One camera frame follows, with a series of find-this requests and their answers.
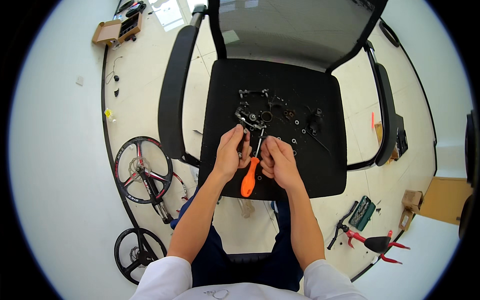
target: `white tile floor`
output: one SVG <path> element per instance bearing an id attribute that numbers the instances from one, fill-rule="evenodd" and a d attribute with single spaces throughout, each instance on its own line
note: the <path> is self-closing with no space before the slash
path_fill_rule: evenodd
<path id="1" fill-rule="evenodd" d="M 159 140 L 157 109 L 163 75 L 171 48 L 178 31 L 191 19 L 191 9 L 199 0 L 170 0 L 156 5 L 158 13 L 144 13 L 142 31 L 135 42 L 125 42 L 115 50 L 109 50 L 106 73 L 117 60 L 115 73 L 120 81 L 106 86 L 106 106 L 117 120 L 108 124 L 113 155 L 123 143 L 134 136 L 147 135 Z M 345 214 L 355 200 L 369 196 L 381 208 L 361 232 L 365 237 L 385 235 L 389 230 L 394 236 L 399 232 L 402 213 L 401 198 L 405 189 L 426 192 L 435 169 L 433 129 L 428 108 L 415 73 L 401 48 L 393 47 L 378 26 L 369 40 L 375 47 L 379 63 L 387 69 L 397 114 L 404 117 L 408 136 L 408 151 L 397 161 L 382 167 L 349 172 L 347 187 L 341 195 L 312 199 L 312 206 L 324 235 L 325 246 L 331 240 L 338 219 Z M 210 72 L 216 60 L 216 50 L 209 30 L 208 17 L 202 22 L 194 48 L 188 74 L 183 106 L 183 135 L 189 153 L 199 157 L 203 132 L 205 104 Z M 343 64 L 333 75 L 340 82 L 347 131 L 348 163 L 369 159 L 378 150 L 375 132 L 371 129 L 372 112 L 375 122 L 380 120 L 380 109 L 375 82 L 366 53 L 361 50 L 352 60 Z M 113 91 L 119 88 L 115 97 Z M 195 182 L 189 167 L 173 161 L 174 171 L 180 175 L 193 195 Z M 183 201 L 181 185 L 173 181 L 164 196 L 173 217 L 177 217 Z M 168 247 L 172 230 L 164 225 L 149 204 L 129 205 L 141 227 L 158 235 Z M 278 232 L 274 215 L 268 205 L 253 201 L 255 212 L 247 219 L 240 214 L 236 199 L 223 198 L 217 206 L 214 225 L 222 237 L 227 253 L 269 252 Z M 358 242 L 355 249 L 347 245 L 347 237 L 341 234 L 332 250 L 326 250 L 327 260 L 340 271 L 353 277 L 376 256 Z"/>

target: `wall outlet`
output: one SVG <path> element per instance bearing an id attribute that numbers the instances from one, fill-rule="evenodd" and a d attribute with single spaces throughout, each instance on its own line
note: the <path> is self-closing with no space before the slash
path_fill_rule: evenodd
<path id="1" fill-rule="evenodd" d="M 75 82 L 78 85 L 84 85 L 84 78 L 82 76 L 77 77 L 77 81 Z"/>

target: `forearm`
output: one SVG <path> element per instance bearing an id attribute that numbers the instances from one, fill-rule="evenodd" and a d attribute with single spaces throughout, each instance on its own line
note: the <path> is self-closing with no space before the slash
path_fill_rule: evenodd
<path id="1" fill-rule="evenodd" d="M 205 243 L 215 206 L 225 180 L 212 172 L 197 192 L 173 231 L 167 256 L 178 256 L 190 264 Z"/>
<path id="2" fill-rule="evenodd" d="M 290 205 L 291 242 L 302 270 L 318 259 L 325 259 L 324 238 L 303 184 L 287 191 Z"/>

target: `white wall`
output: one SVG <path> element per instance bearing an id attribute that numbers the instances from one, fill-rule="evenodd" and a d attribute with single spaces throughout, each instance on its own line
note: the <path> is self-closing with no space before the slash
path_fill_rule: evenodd
<path id="1" fill-rule="evenodd" d="M 398 242 L 411 250 L 392 247 L 385 256 L 403 264 L 380 260 L 353 282 L 367 299 L 424 299 L 455 252 L 458 225 L 416 215 Z"/>
<path id="2" fill-rule="evenodd" d="M 437 134 L 437 176 L 466 178 L 467 75 L 446 29 L 424 0 L 389 0 L 382 18 L 395 31 L 427 94 Z"/>
<path id="3" fill-rule="evenodd" d="M 14 203 L 35 258 L 64 299 L 128 299 L 136 288 L 113 258 L 117 236 L 132 224 L 102 129 L 104 47 L 91 43 L 117 4 L 63 0 L 30 50 L 12 108 Z"/>

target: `washer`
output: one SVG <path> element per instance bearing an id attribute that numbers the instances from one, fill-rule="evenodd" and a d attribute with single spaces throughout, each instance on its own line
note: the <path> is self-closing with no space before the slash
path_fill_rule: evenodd
<path id="1" fill-rule="evenodd" d="M 263 122 L 268 123 L 271 120 L 273 120 L 273 115 L 270 111 L 263 111 L 262 114 L 260 115 L 260 118 L 262 119 Z"/>

